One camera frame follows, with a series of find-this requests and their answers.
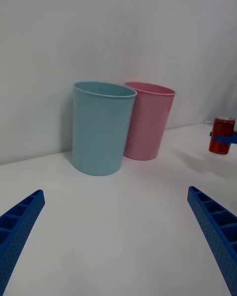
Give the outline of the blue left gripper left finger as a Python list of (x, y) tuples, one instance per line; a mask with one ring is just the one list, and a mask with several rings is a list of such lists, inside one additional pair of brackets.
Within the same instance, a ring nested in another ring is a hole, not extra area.
[(39, 189), (0, 217), (0, 295), (4, 294), (20, 254), (44, 205), (44, 194)]

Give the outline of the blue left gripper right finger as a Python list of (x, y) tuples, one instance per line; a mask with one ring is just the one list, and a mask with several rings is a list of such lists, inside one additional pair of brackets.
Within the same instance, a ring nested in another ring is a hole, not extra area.
[(188, 189), (187, 201), (230, 294), (237, 295), (237, 217), (194, 186)]

